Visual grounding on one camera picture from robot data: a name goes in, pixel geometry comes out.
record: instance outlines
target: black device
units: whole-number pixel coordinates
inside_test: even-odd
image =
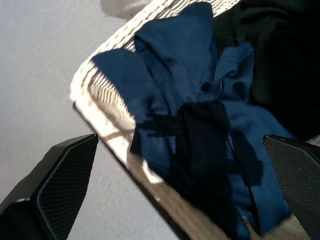
[[[320,147],[276,135],[263,142],[296,218],[311,239],[320,239]]]
[[[0,204],[1,240],[66,240],[85,198],[96,134],[53,146]]]

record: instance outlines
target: grey floor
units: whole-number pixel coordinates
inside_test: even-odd
[[[72,109],[79,65],[125,21],[99,0],[0,0],[0,202],[46,151],[91,130]],[[70,240],[176,240],[99,144]]]

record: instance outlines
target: blue clothing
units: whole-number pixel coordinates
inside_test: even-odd
[[[254,49],[226,48],[219,58],[211,5],[152,20],[137,31],[136,52],[93,57],[136,121],[131,150],[232,239],[264,234],[291,210],[263,145],[265,134],[293,137],[251,104]]]

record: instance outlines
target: folded cloth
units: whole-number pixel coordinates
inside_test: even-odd
[[[211,5],[146,23],[136,52],[93,57],[136,121],[131,151],[232,239],[260,234],[289,209],[263,146],[265,134],[292,135],[249,99],[254,50],[226,48],[218,58]]]
[[[320,1],[241,0],[216,17],[219,52],[252,43],[252,100],[301,139],[320,135]]]

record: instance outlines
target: wicker basket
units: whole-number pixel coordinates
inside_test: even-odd
[[[211,3],[216,16],[238,1],[207,0],[203,2]],[[96,130],[117,159],[191,239],[225,240],[228,239],[225,233],[206,215],[192,207],[149,170],[145,161],[128,152],[135,129],[135,120],[129,114],[118,91],[91,61],[94,55],[112,49],[126,48],[134,51],[133,36],[143,24],[153,19],[176,16],[183,8],[195,2],[200,1],[153,0],[80,66],[71,83],[70,98],[83,118]],[[253,239],[304,240],[309,238],[297,219],[292,216],[263,238],[254,233]]]

